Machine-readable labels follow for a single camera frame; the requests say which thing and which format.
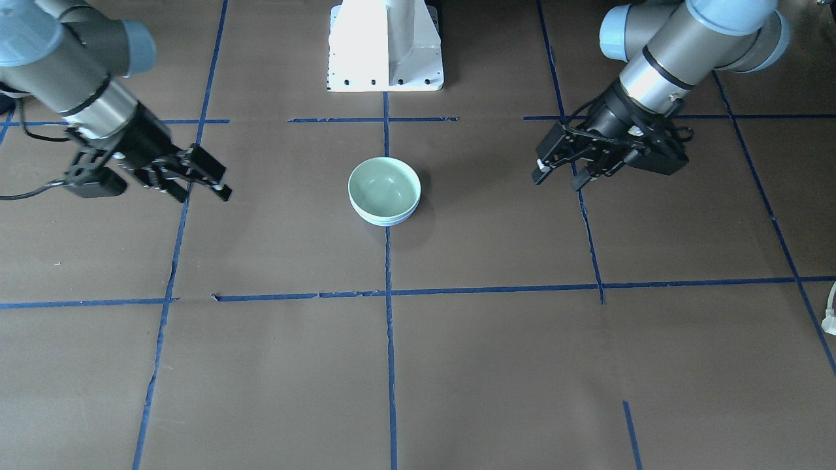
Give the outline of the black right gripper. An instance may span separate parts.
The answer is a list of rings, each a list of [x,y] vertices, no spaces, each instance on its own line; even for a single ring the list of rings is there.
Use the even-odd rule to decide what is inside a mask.
[[[114,136],[86,138],[75,128],[65,133],[80,146],[65,172],[65,188],[75,196],[102,198],[125,192],[127,181],[107,166],[111,159],[144,187],[165,193],[178,203],[189,197],[189,190],[179,184],[179,170],[182,179],[203,185],[224,202],[232,196],[232,188],[224,181],[227,167],[200,145],[180,151],[165,125],[146,108],[135,110]],[[173,178],[168,170],[175,172]]]

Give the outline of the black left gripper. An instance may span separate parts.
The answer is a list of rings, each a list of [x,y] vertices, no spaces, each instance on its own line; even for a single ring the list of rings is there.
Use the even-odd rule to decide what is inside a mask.
[[[538,143],[532,181],[540,185],[554,169],[579,159],[587,166],[573,176],[574,191],[625,166],[666,176],[678,172],[689,161],[686,144],[694,137],[692,128],[674,122],[683,105],[675,99],[672,111],[658,114],[630,98],[620,82],[610,84],[585,105],[582,123],[572,125],[575,115],[567,125],[556,122]]]

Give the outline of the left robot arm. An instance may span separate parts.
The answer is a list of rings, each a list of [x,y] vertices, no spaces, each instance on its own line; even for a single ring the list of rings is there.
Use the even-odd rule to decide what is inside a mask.
[[[778,62],[792,25],[777,1],[645,1],[606,13],[602,54],[624,62],[597,96],[559,119],[536,147],[532,181],[576,161],[574,191],[624,167],[669,176],[688,164],[692,129],[675,124],[687,95],[718,71],[752,74]]]

